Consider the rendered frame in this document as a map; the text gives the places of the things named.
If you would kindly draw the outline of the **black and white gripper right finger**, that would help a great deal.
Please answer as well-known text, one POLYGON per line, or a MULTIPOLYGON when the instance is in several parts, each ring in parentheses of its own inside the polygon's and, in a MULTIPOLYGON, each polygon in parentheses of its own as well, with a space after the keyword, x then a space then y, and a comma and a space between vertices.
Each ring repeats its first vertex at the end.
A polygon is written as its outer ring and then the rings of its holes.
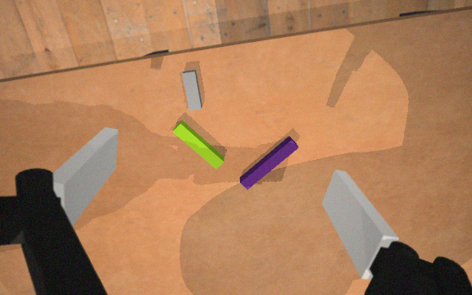
POLYGON ((346 171, 334 170, 322 205, 362 279, 364 295, 472 295, 465 270, 443 256, 433 263, 398 242, 346 171))

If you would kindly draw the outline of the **lime green rod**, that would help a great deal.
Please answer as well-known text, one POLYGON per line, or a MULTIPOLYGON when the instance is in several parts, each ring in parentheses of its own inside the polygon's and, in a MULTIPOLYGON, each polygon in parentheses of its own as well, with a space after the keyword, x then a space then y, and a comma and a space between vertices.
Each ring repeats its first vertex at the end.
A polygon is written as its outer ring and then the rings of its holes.
POLYGON ((225 162, 225 158, 183 120, 175 126, 173 133, 181 138, 214 168, 217 169, 225 162))

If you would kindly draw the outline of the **grey rectangular rod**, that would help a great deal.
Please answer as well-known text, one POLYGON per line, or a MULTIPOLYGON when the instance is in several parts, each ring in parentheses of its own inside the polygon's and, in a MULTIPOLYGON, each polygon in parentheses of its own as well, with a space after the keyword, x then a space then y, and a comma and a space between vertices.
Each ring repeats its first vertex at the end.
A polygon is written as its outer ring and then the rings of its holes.
POLYGON ((190 111, 202 109, 202 100, 197 80, 196 70, 187 70, 182 73, 184 88, 190 111))

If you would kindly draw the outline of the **purple rod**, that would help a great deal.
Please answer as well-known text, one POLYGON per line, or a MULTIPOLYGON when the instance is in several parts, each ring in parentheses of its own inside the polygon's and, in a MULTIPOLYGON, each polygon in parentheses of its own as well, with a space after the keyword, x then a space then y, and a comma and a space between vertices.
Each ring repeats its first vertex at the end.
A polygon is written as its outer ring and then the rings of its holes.
POLYGON ((299 147, 294 142, 294 140, 288 136, 281 144, 279 144, 259 162, 257 162, 250 170, 242 175, 240 177, 240 184, 246 189, 249 189, 298 148, 299 147))

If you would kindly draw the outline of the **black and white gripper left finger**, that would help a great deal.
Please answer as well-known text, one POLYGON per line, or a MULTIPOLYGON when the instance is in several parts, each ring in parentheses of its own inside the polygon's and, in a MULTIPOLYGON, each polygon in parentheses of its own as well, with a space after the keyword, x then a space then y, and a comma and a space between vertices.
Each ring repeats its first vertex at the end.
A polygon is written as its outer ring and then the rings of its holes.
POLYGON ((0 246, 21 244, 36 295, 108 295, 73 225, 116 169, 118 129, 102 129, 53 173, 19 172, 0 197, 0 246))

